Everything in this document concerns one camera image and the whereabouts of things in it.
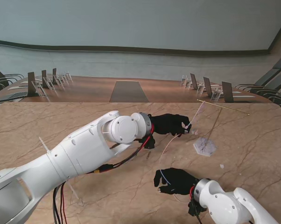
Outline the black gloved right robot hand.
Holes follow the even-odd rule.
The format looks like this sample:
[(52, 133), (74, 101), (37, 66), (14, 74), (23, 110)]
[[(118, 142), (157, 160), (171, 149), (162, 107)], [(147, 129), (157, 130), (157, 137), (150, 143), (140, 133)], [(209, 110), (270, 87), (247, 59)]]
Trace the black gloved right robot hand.
[(167, 168), (159, 169), (154, 176), (154, 186), (161, 193), (188, 195), (190, 189), (200, 180), (183, 169)]

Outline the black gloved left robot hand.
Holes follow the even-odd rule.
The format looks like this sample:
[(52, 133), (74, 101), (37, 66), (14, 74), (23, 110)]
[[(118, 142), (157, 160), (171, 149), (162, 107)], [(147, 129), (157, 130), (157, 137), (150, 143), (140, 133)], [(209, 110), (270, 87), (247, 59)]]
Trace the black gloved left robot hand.
[(192, 125), (188, 117), (179, 114), (166, 113), (159, 116), (149, 114), (154, 131), (158, 134), (181, 135), (189, 133)]

